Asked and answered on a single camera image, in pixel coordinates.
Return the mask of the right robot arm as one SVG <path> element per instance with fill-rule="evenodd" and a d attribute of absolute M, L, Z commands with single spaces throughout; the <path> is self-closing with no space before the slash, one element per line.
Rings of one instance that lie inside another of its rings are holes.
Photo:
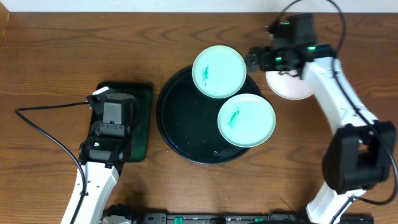
<path fill-rule="evenodd" d="M 267 33 L 272 45 L 252 48 L 246 65 L 252 71 L 299 78 L 315 95 L 333 138 L 322 160 L 325 181 L 305 213 L 311 223 L 339 223 L 353 202 L 397 174 L 396 128 L 363 105 L 343 73 L 337 50 L 318 43 L 311 14 L 276 19 Z"/>

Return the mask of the round black tray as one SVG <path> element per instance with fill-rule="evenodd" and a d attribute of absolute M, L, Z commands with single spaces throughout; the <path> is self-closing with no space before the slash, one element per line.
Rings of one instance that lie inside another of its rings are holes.
<path fill-rule="evenodd" d="M 218 113 L 226 101 L 198 90 L 189 65 L 160 92 L 155 113 L 159 133 L 172 150 L 190 161 L 221 164 L 235 160 L 249 148 L 229 143 L 218 129 Z"/>

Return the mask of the rectangular black tray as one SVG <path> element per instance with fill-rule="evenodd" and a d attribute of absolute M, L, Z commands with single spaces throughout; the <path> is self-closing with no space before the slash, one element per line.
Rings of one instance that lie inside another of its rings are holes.
<path fill-rule="evenodd" d="M 134 96 L 134 130 L 129 162 L 142 162 L 146 158 L 149 137 L 153 84 L 105 81 L 97 84 L 96 90 L 103 87 L 108 87 L 111 93 L 127 93 Z"/>

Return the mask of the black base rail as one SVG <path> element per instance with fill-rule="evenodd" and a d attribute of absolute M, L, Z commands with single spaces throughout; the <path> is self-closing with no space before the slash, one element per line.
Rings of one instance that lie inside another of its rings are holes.
<path fill-rule="evenodd" d="M 105 210 L 99 222 L 101 224 L 306 224 L 310 221 L 302 214 L 286 211 L 271 212 L 267 215 L 139 213 L 128 205 L 117 204 Z"/>

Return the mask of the white plate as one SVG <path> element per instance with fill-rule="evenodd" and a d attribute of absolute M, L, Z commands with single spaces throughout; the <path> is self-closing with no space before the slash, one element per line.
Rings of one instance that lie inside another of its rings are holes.
<path fill-rule="evenodd" d="M 266 81 L 274 93 L 288 100 L 303 100 L 313 95 L 295 70 L 266 72 Z"/>

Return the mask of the mint green plate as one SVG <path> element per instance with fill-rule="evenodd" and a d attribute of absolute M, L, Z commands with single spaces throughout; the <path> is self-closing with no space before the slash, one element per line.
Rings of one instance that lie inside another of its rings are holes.
<path fill-rule="evenodd" d="M 211 98 L 227 98 L 246 81 L 246 64 L 241 54 L 225 45 L 214 45 L 200 52 L 192 66 L 196 88 Z"/>
<path fill-rule="evenodd" d="M 265 98 L 243 93 L 221 106 L 217 125 L 220 134 L 232 145 L 254 147 L 271 137 L 276 127 L 276 115 Z"/>

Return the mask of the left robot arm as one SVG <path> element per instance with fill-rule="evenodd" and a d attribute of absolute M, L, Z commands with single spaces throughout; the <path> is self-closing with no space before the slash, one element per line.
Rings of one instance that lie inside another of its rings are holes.
<path fill-rule="evenodd" d="M 79 174 L 62 223 L 99 223 L 104 206 L 132 149 L 134 97 L 127 93 L 90 95 L 96 121 L 79 148 Z"/>

